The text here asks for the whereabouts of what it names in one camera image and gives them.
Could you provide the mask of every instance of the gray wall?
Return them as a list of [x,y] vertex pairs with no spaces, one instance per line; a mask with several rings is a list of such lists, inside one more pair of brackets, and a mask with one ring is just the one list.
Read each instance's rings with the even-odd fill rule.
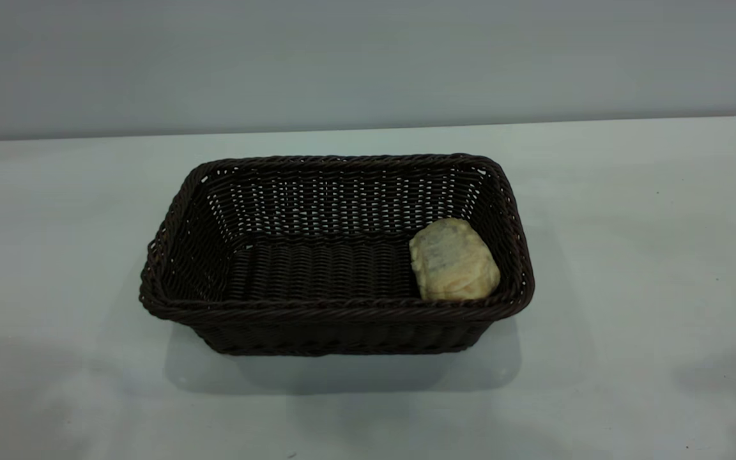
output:
[[0,139],[736,114],[736,0],[0,0]]

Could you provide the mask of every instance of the table surface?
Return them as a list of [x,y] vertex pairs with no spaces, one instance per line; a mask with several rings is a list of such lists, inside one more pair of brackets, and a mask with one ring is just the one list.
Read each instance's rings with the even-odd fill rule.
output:
[[[137,300],[201,162],[487,155],[531,305],[467,352],[231,358]],[[736,118],[0,142],[0,458],[736,460]]]

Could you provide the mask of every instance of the bread roll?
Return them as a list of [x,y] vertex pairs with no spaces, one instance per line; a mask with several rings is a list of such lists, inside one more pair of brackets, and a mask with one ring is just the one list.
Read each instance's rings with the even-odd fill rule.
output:
[[425,300],[482,299],[499,286],[502,276],[493,255],[465,220],[433,222],[414,236],[410,248]]

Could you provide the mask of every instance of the basket rim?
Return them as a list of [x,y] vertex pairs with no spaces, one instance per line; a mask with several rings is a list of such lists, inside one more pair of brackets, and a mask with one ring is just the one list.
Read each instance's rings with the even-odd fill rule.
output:
[[[387,164],[390,167],[400,165],[477,165],[493,169],[496,179],[503,190],[502,200],[508,197],[515,209],[514,227],[521,235],[516,245],[521,271],[524,273],[525,285],[518,293],[502,292],[478,300],[422,300],[418,297],[383,297],[353,299],[319,299],[319,300],[180,300],[164,294],[160,273],[165,265],[173,238],[187,212],[201,181],[206,180],[208,173],[221,167],[245,168],[267,165],[273,167],[307,167],[310,165],[344,165],[376,166]],[[454,153],[449,155],[360,155],[360,157],[343,157],[342,155],[275,155],[274,157],[249,157],[240,159],[214,160],[202,163],[189,172],[181,188],[169,206],[164,221],[158,227],[155,239],[147,245],[147,260],[141,272],[141,292],[139,299],[147,311],[162,319],[171,319],[179,323],[205,324],[207,321],[227,323],[228,321],[496,321],[507,318],[524,309],[535,291],[535,280],[532,264],[526,244],[518,206],[506,175],[495,161],[482,155]]]

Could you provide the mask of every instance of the rectangular basket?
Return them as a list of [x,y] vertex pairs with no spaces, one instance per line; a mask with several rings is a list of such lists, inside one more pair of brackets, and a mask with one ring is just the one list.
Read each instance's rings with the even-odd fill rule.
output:
[[[502,282],[425,301],[408,241],[466,219]],[[189,174],[141,274],[141,303],[219,353],[443,353],[531,300],[534,279],[502,168],[472,155],[219,160]]]

